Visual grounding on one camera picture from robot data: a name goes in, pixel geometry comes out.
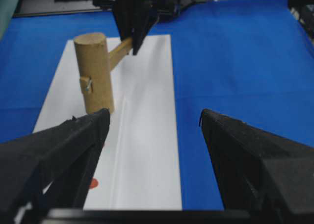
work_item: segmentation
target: blue cloth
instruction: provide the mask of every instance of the blue cloth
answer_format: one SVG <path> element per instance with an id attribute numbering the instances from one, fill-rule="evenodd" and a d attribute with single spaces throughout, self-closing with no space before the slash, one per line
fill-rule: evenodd
<path id="1" fill-rule="evenodd" d="M 0 42 L 0 141 L 31 133 L 65 43 L 110 13 L 13 19 Z M 223 208 L 198 127 L 204 108 L 314 146 L 314 48 L 287 0 L 197 5 L 150 34 L 171 34 L 184 210 Z"/>

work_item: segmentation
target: red dot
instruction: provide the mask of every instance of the red dot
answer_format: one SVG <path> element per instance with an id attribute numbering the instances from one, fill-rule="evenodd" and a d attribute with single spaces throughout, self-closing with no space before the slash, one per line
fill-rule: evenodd
<path id="1" fill-rule="evenodd" d="M 99 182 L 97 181 L 97 179 L 93 178 L 92 183 L 89 186 L 89 189 L 94 189 L 96 187 L 98 187 Z"/>

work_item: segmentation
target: black plastic part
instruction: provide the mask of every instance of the black plastic part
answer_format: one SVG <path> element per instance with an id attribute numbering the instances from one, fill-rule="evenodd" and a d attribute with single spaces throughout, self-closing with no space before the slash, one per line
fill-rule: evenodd
<path id="1" fill-rule="evenodd" d="M 28 211 L 21 224 L 258 224 L 254 213 L 241 210 L 203 211 Z"/>
<path id="2" fill-rule="evenodd" d="M 35 209 L 82 208 L 109 123 L 109 111 L 101 110 L 0 144 L 0 221 L 28 202 Z"/>
<path id="3" fill-rule="evenodd" d="M 313 148 L 210 110 L 201 125 L 226 209 L 313 223 Z"/>
<path id="4" fill-rule="evenodd" d="M 301 7 L 314 4 L 314 0 L 288 0 L 289 7 Z"/>
<path id="5" fill-rule="evenodd" d="M 160 18 L 169 20 L 180 13 L 180 0 L 93 0 L 94 6 L 112 7 L 120 38 L 133 38 L 133 55 Z"/>

